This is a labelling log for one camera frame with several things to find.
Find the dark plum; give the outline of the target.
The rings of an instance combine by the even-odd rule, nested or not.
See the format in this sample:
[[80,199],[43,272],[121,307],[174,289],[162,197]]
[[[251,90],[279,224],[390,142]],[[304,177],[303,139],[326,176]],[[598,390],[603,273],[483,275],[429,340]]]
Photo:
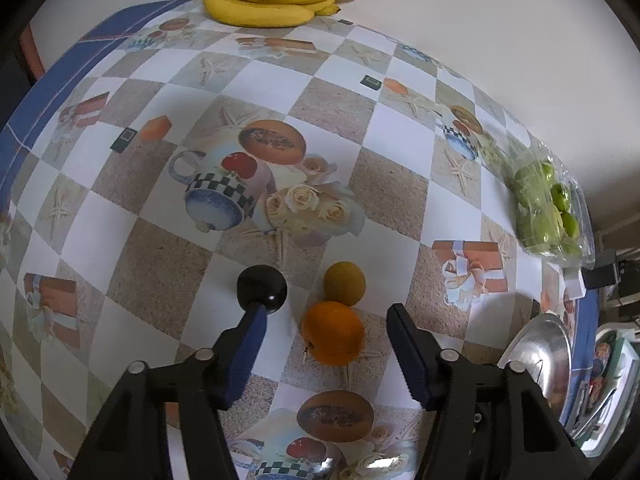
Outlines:
[[286,298],[288,284],[283,274],[273,266],[249,266],[236,279],[236,300],[245,312],[257,307],[265,307],[268,314],[277,312]]

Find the orange tangerine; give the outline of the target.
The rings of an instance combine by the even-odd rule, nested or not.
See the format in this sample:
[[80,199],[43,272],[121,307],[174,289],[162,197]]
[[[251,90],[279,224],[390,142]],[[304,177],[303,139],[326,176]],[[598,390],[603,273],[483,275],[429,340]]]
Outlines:
[[366,339],[358,314],[336,301],[321,301],[311,306],[302,317],[300,333],[305,349],[327,366],[352,362],[359,356]]

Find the brown longan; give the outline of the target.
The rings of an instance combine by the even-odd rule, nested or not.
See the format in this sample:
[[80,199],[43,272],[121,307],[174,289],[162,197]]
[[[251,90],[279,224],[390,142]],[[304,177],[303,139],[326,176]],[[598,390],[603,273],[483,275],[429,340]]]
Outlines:
[[363,298],[367,281],[359,266],[349,261],[332,264],[323,277],[323,292],[326,300],[353,307]]

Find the silver metal bowl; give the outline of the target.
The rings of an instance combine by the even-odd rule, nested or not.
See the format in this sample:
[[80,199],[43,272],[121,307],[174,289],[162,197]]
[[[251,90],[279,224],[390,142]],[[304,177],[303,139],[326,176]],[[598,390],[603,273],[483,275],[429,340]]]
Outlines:
[[561,417],[565,408],[572,356],[565,325],[554,314],[541,314],[530,320],[503,352],[498,367],[521,362],[548,401],[552,412]]

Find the black charger on white base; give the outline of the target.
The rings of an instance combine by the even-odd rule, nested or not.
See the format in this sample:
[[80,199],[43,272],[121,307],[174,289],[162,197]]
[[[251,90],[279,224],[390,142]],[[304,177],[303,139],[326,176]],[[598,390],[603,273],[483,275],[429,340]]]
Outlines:
[[605,288],[620,282],[620,265],[615,249],[597,254],[592,269],[574,266],[563,270],[565,296],[569,300],[584,298],[591,289]]

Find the checkered picture tablecloth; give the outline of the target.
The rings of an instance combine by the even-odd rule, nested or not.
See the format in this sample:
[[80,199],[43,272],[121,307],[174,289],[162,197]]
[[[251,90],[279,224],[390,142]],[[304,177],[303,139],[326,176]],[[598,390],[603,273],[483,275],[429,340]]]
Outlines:
[[[541,314],[584,332],[557,266],[516,237],[499,104],[335,18],[258,30],[200,2],[118,12],[1,131],[1,419],[39,479],[76,456],[127,367],[179,364],[240,322],[236,279],[279,270],[242,398],[221,414],[242,479],[410,479],[433,419],[386,335],[404,304],[455,356],[495,363]],[[300,322],[349,261],[364,347],[327,366]]]

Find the clear box of green fruits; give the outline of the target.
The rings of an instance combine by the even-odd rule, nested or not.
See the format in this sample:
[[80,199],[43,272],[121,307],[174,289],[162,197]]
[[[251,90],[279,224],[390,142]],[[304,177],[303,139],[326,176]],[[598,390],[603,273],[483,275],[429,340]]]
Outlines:
[[509,184],[516,199],[516,237],[523,249],[560,268],[596,263],[584,192],[543,143],[509,148]]

